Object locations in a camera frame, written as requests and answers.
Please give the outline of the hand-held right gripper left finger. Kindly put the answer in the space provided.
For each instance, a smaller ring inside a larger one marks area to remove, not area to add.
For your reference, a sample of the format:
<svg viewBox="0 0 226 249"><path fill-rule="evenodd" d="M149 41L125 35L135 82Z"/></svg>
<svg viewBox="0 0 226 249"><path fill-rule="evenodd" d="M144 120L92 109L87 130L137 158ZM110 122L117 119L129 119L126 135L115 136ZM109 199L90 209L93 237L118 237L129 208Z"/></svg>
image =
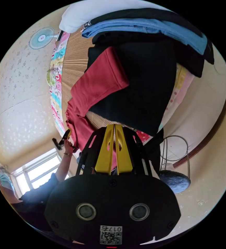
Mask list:
<svg viewBox="0 0 226 249"><path fill-rule="evenodd" d="M101 174L111 174L114 145L114 124L105 129L102 145L98 155L95 171Z"/></svg>

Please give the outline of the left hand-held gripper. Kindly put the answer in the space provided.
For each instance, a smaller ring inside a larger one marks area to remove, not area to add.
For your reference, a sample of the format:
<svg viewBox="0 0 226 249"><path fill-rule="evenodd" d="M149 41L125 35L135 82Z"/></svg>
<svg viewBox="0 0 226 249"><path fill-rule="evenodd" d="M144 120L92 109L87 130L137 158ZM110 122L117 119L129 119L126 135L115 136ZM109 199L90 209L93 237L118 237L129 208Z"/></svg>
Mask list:
<svg viewBox="0 0 226 249"><path fill-rule="evenodd" d="M70 128L66 130L66 132L64 133L62 139L58 143L59 146L64 146L64 142L69 140L71 132L72 132L72 130Z"/></svg>

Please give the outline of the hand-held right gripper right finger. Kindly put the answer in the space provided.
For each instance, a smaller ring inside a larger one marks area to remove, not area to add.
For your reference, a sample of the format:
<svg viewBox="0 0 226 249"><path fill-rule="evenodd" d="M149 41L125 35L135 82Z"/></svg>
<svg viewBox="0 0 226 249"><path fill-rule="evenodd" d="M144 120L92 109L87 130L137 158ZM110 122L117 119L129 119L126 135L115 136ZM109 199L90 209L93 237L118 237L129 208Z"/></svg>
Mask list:
<svg viewBox="0 0 226 249"><path fill-rule="evenodd" d="M123 127L120 124L115 125L115 139L117 173L118 175L131 173L133 170L133 166L124 136Z"/></svg>

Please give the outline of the person's left hand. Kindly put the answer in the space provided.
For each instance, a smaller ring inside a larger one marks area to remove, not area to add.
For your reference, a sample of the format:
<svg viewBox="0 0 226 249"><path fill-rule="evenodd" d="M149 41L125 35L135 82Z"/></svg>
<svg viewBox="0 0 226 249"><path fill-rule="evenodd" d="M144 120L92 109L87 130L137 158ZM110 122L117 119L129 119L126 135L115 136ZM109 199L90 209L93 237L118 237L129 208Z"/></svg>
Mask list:
<svg viewBox="0 0 226 249"><path fill-rule="evenodd" d="M65 155L72 156L75 147L69 140L64 140Z"/></svg>

